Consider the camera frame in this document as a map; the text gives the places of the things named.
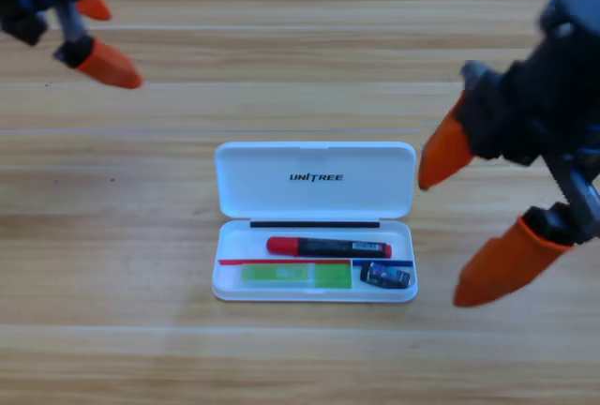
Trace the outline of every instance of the white plastic case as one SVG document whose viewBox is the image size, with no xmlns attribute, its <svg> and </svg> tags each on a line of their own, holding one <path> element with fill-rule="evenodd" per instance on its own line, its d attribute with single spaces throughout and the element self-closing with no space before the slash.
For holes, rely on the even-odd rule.
<svg viewBox="0 0 600 405">
<path fill-rule="evenodd" d="M 213 292 L 222 300 L 407 302 L 418 291 L 409 227 L 398 220 L 413 202 L 416 155 L 405 142 L 227 142 L 215 153 L 223 214 Z M 316 288 L 309 278 L 293 284 L 245 283 L 233 260 L 300 257 L 270 254 L 271 236 L 314 237 L 391 245 L 390 262 L 411 275 L 406 289 L 383 289 L 360 279 L 353 260 L 352 286 Z M 314 274 L 314 265 L 309 266 Z"/>
</svg>

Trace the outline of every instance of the blue strip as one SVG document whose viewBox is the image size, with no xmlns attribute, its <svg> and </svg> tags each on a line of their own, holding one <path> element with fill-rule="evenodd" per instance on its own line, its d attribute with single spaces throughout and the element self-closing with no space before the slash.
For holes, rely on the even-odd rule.
<svg viewBox="0 0 600 405">
<path fill-rule="evenodd" d="M 363 267 L 366 263 L 377 263 L 395 267 L 414 267 L 414 262 L 408 260 L 352 260 L 352 267 Z"/>
</svg>

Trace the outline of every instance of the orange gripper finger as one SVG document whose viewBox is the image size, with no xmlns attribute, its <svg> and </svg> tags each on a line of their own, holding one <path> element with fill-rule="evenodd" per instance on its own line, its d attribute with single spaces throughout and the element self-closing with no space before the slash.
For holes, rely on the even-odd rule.
<svg viewBox="0 0 600 405">
<path fill-rule="evenodd" d="M 136 89 L 142 86 L 142 76 L 123 53 L 102 41 L 94 39 L 90 55 L 77 70 L 105 84 Z"/>
<path fill-rule="evenodd" d="M 108 21 L 113 17 L 104 0 L 80 0 L 76 5 L 83 16 L 97 21 Z"/>
<path fill-rule="evenodd" d="M 473 160 L 467 135 L 454 116 L 454 111 L 465 97 L 466 92 L 463 91 L 452 110 L 423 147 L 418 174 L 421 189 L 429 189 L 441 183 Z"/>
<path fill-rule="evenodd" d="M 476 307 L 513 293 L 571 248 L 540 238 L 519 217 L 501 238 L 487 241 L 462 269 L 454 305 Z"/>
</svg>

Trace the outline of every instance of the wood grain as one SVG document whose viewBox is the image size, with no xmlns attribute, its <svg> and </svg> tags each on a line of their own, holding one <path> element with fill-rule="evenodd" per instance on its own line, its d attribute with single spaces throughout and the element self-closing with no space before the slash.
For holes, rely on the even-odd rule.
<svg viewBox="0 0 600 405">
<path fill-rule="evenodd" d="M 476 160 L 411 213 L 410 304 L 239 304 L 211 291 L 214 151 L 229 141 L 404 141 L 459 69 L 527 56 L 546 0 L 108 0 L 88 22 L 143 89 L 95 84 L 0 37 L 0 403 L 596 405 L 600 249 L 488 307 L 461 267 L 532 204 L 542 163 Z"/>
</svg>

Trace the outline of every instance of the case lid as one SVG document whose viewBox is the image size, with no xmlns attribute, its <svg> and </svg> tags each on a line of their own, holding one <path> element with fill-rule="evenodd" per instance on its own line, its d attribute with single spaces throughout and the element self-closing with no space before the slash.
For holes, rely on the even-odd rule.
<svg viewBox="0 0 600 405">
<path fill-rule="evenodd" d="M 226 142 L 215 163 L 231 218 L 401 218 L 413 202 L 416 154 L 405 142 Z"/>
</svg>

